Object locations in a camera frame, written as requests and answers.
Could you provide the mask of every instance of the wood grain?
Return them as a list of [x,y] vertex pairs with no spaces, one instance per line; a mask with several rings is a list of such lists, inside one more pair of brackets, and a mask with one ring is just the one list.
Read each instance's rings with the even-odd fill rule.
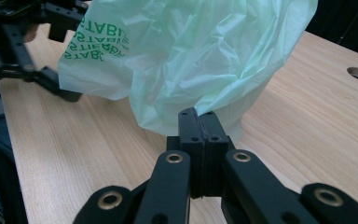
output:
[[[57,68],[67,44],[28,45],[39,67]],[[304,34],[286,66],[242,118],[237,148],[253,151],[295,191],[324,182],[358,200],[358,54]],[[165,137],[136,123],[127,99],[83,96],[66,103],[34,83],[0,81],[30,223],[71,223],[109,185],[133,189],[150,177]],[[191,204],[190,223],[225,223],[219,199]]]

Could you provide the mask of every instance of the plastic bag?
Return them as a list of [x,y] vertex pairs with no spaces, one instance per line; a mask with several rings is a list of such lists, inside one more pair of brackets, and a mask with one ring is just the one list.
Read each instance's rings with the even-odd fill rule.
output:
[[139,125],[177,135],[214,111],[227,134],[283,66],[317,0],[94,0],[59,61],[64,90],[129,96]]

